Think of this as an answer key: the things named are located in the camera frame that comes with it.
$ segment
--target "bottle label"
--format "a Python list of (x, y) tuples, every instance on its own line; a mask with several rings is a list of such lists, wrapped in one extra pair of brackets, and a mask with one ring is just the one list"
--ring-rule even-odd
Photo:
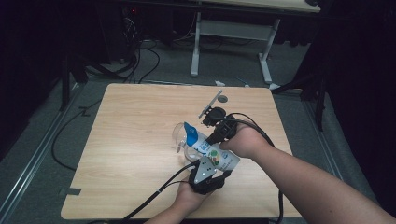
[(235, 168), (236, 164), (240, 159), (235, 156), (231, 151), (224, 151), (219, 148), (219, 144), (214, 144), (210, 146), (206, 142), (206, 136), (202, 133), (197, 132), (197, 130), (190, 126), (187, 122), (184, 122), (184, 128), (186, 130), (186, 142), (189, 147), (194, 148), (203, 156), (208, 157), (212, 160), (213, 165), (221, 170), (232, 170)]

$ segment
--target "table top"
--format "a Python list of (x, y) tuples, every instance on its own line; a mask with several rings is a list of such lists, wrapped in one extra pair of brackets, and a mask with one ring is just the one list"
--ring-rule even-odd
[[(267, 132), (276, 147), (290, 145), (272, 93), (264, 88), (222, 87), (228, 113), (245, 113)], [(67, 195), (65, 219), (123, 218), (143, 203), (185, 163), (177, 154), (172, 132), (187, 121), (210, 135), (198, 115), (219, 87), (110, 84), (72, 181), (79, 195)], [(175, 180), (188, 176), (183, 172)], [(134, 218), (151, 218), (175, 199), (168, 187)], [(222, 189), (216, 190), (190, 218), (277, 217), (278, 189), (252, 160), (241, 159)], [(285, 217), (300, 214), (285, 198)]]
[(310, 6), (305, 0), (200, 0), (202, 2), (241, 5), (245, 7), (266, 7), (301, 12), (320, 12), (319, 6)]

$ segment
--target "cable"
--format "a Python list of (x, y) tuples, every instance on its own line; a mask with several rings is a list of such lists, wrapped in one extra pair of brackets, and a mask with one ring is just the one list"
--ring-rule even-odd
[(174, 185), (174, 184), (178, 184), (178, 183), (189, 183), (189, 182), (188, 181), (184, 181), (184, 180), (178, 180), (178, 181), (175, 181), (175, 182), (172, 182), (172, 183), (166, 185), (166, 187), (168, 188), (169, 186)]
[(134, 78), (134, 71), (136, 71), (136, 69), (137, 69), (137, 66), (139, 66), (139, 64), (140, 64), (140, 55), (141, 55), (141, 46), (142, 46), (142, 42), (140, 42), (140, 44), (139, 44), (139, 46), (138, 46), (138, 51), (137, 51), (137, 62), (136, 62), (136, 64), (134, 65), (134, 68), (132, 69), (132, 71), (130, 72), (130, 74), (123, 80), (123, 82), (122, 83), (126, 83), (127, 81), (128, 81), (128, 79), (130, 79), (129, 80), (129, 83), (131, 83), (131, 81), (132, 81), (132, 77)]
[(256, 125), (257, 127), (259, 127), (259, 125), (248, 115), (246, 114), (242, 114), (242, 113), (231, 113), (230, 115), (240, 115), (240, 116), (244, 116), (245, 118), (249, 119), (254, 125)]
[(195, 13), (194, 13), (194, 17), (192, 18), (192, 23), (191, 23), (191, 26), (190, 26), (189, 31), (188, 31), (184, 36), (182, 36), (181, 38), (179, 38), (179, 39), (174, 39), (174, 40), (173, 40), (174, 42), (177, 42), (177, 41), (179, 41), (179, 40), (188, 39), (188, 38), (191, 38), (191, 37), (195, 36), (195, 35), (190, 35), (190, 36), (189, 36), (189, 34), (191, 33), (192, 28), (194, 27), (196, 17), (197, 17), (197, 13), (195, 12)]
[(250, 128), (256, 130), (259, 134), (261, 134), (262, 137), (265, 138), (265, 140), (267, 140), (268, 144), (270, 144), (272, 147), (275, 146), (274, 143), (272, 142), (272, 140), (270, 139), (270, 137), (268, 137), (267, 133), (265, 133), (265, 131), (263, 131), (263, 130), (262, 130), (257, 124), (255, 124), (255, 123), (250, 123), (250, 122), (248, 122), (248, 121), (241, 120), (241, 119), (225, 119), (225, 118), (218, 118), (218, 119), (217, 119), (217, 118), (213, 118), (213, 120), (218, 120), (218, 121), (221, 121), (221, 120), (225, 120), (225, 121), (235, 121), (235, 122), (238, 122), (238, 123), (246, 124), (246, 125), (249, 126)]
[(56, 135), (55, 135), (55, 137), (54, 137), (54, 139), (53, 139), (53, 141), (52, 141), (52, 144), (51, 144), (51, 155), (52, 155), (52, 158), (53, 158), (58, 164), (60, 164), (62, 167), (66, 168), (66, 169), (68, 169), (68, 170), (71, 170), (71, 171), (73, 171), (73, 172), (76, 171), (76, 168), (64, 164), (63, 162), (61, 162), (61, 161), (56, 157), (56, 154), (55, 154), (55, 143), (56, 143), (56, 141), (58, 140), (59, 135), (64, 131), (64, 128), (65, 128), (71, 121), (73, 121), (74, 119), (76, 119), (79, 115), (85, 113), (85, 111), (87, 111), (88, 109), (90, 109), (90, 108), (93, 107), (94, 105), (99, 104), (101, 101), (102, 101), (102, 100), (98, 100), (98, 101), (96, 101), (94, 104), (92, 104), (92, 105), (90, 105), (90, 106), (84, 108), (84, 110), (82, 110), (81, 112), (77, 113), (77, 114), (76, 114), (75, 116), (73, 116), (70, 120), (68, 120), (68, 121), (64, 124), (64, 126), (62, 126), (62, 128), (56, 133)]
[(279, 201), (279, 217), (277, 218), (275, 224), (280, 224), (283, 220), (283, 193), (281, 190), (279, 190), (277, 194), (277, 200)]
[(145, 202), (143, 202), (139, 207), (137, 207), (132, 213), (130, 213), (128, 216), (126, 216), (125, 218), (122, 219), (122, 221), (119, 222), (119, 224), (122, 223), (127, 223), (128, 220), (133, 217), (134, 215), (136, 215), (138, 212), (140, 212), (143, 208), (145, 208), (149, 203), (151, 203), (152, 200), (154, 200), (161, 192), (163, 192), (168, 186), (176, 183), (170, 183), (173, 179), (175, 179), (175, 177), (177, 177), (179, 174), (181, 174), (181, 172), (189, 169), (192, 166), (197, 166), (199, 164), (199, 160), (192, 162), (188, 165), (186, 165), (185, 167), (181, 168), (179, 171), (177, 171), (171, 178), (168, 179), (168, 181), (166, 181), (157, 191), (155, 191)]
[(96, 224), (96, 223), (105, 224), (105, 223), (110, 223), (110, 222), (108, 222), (106, 220), (95, 220), (95, 221), (87, 222), (87, 224)]
[(139, 81), (137, 82), (137, 84), (142, 83), (142, 80), (143, 80), (146, 76), (148, 76), (152, 71), (154, 71), (154, 70), (158, 67), (158, 65), (160, 64), (160, 55), (159, 55), (157, 52), (155, 52), (154, 50), (152, 50), (152, 49), (146, 49), (146, 50), (151, 51), (152, 53), (154, 53), (154, 54), (157, 56), (158, 61), (157, 61), (157, 63), (155, 64), (155, 66), (154, 66), (151, 70), (149, 70), (145, 75), (143, 75), (143, 76), (139, 79)]

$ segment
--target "forearm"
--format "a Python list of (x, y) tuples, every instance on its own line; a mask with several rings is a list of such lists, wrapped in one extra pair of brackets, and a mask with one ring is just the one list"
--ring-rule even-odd
[(309, 223), (396, 222), (349, 185), (281, 150), (260, 150), (254, 161)]
[(188, 214), (177, 210), (174, 207), (169, 207), (153, 217), (146, 224), (177, 224), (180, 223)]

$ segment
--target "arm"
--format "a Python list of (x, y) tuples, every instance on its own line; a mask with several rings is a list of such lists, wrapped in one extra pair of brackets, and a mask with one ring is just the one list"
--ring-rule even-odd
[(172, 205), (146, 223), (180, 223), (185, 217), (196, 211), (209, 195), (210, 193), (206, 195), (195, 193), (188, 183), (182, 182), (178, 186), (177, 196)]
[(308, 223), (396, 223), (355, 189), (319, 168), (271, 147), (247, 125), (222, 149), (257, 162)]

